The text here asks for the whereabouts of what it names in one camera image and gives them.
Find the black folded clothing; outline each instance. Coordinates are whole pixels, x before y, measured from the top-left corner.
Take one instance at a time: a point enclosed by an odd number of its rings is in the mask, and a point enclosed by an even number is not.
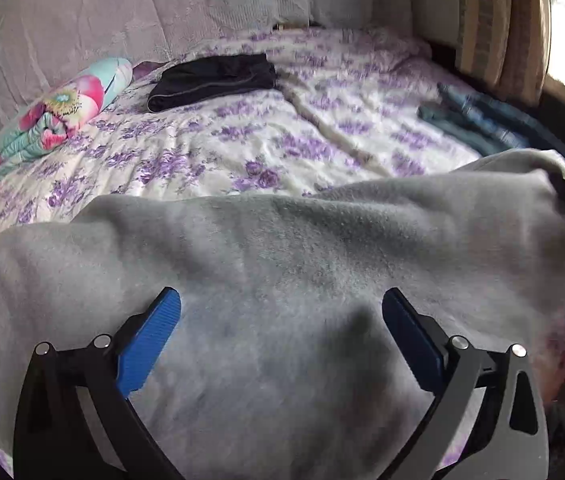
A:
[[[276,71],[266,54],[202,57],[165,70],[149,94],[151,112],[223,95],[271,89]]]

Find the gray fleece blanket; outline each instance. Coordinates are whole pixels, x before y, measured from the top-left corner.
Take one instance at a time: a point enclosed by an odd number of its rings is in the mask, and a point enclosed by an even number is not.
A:
[[[431,402],[382,321],[388,288],[479,348],[523,343],[546,392],[564,372],[560,170],[524,150],[312,198],[106,196],[70,224],[13,228],[0,446],[37,342],[84,346],[169,285],[182,319],[132,401],[188,479],[376,478]]]

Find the blue gripper pad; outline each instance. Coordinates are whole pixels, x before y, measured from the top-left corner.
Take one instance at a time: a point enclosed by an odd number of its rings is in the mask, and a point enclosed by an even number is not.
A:
[[[140,314],[141,320],[141,317],[146,319],[118,355],[116,385],[123,397],[129,397],[131,392],[141,389],[145,384],[149,372],[180,320],[180,311],[180,294],[165,287],[146,313]]]
[[[421,324],[433,320],[418,314],[397,288],[385,293],[382,317],[420,387],[438,395],[444,389],[444,359]]]

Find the bed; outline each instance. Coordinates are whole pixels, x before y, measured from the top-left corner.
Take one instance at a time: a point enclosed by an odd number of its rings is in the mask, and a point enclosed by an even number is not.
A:
[[[277,88],[157,114],[160,73],[200,56],[265,52]],[[478,155],[416,117],[438,82],[429,47],[388,29],[240,32],[204,41],[133,83],[60,149],[0,182],[0,232],[70,221],[90,200],[242,192],[309,195],[352,182],[446,172]]]

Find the pink flower print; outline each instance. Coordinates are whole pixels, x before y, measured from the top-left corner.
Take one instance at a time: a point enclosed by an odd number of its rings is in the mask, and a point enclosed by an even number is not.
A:
[[[96,103],[98,111],[100,111],[102,101],[104,100],[104,89],[100,80],[95,75],[82,75],[76,77],[74,84],[76,85],[76,90],[90,97]]]
[[[24,116],[20,118],[20,121],[18,121],[18,128],[20,128],[22,132],[31,130],[38,122],[38,119],[42,117],[44,111],[45,107],[43,102],[38,101],[27,110],[27,113]]]
[[[56,146],[62,144],[66,138],[64,135],[56,135],[50,129],[46,129],[42,133],[42,146],[45,150],[51,151]]]

